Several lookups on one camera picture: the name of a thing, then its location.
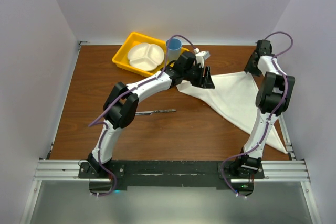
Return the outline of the white cloth napkin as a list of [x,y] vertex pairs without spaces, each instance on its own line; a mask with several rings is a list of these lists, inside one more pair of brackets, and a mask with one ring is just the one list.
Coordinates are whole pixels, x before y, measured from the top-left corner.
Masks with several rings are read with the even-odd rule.
[[256,118],[256,96],[259,91],[252,75],[234,72],[212,76],[215,89],[194,87],[188,81],[177,85],[179,92],[198,98],[220,116],[247,134],[251,134]]

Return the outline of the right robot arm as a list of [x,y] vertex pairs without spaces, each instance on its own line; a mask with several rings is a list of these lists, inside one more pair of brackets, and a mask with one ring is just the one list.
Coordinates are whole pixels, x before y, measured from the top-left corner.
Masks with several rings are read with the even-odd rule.
[[272,126],[282,112],[289,106],[295,78],[285,74],[279,67],[269,40],[257,41],[256,49],[251,54],[244,71],[253,76],[263,76],[256,95],[257,117],[251,135],[235,156],[235,160],[225,166],[231,178],[250,178],[261,169],[261,160],[266,139]]

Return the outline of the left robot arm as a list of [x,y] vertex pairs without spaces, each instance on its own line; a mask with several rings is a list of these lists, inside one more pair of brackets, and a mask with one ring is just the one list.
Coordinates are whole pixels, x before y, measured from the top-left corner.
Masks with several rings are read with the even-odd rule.
[[118,82],[103,106],[103,113],[89,125],[102,124],[99,140],[87,159],[91,173],[97,178],[108,174],[107,162],[112,160],[113,148],[122,130],[134,120],[140,102],[182,81],[194,87],[214,89],[211,68],[204,65],[209,57],[209,51],[184,51],[177,60],[142,81],[131,84]]

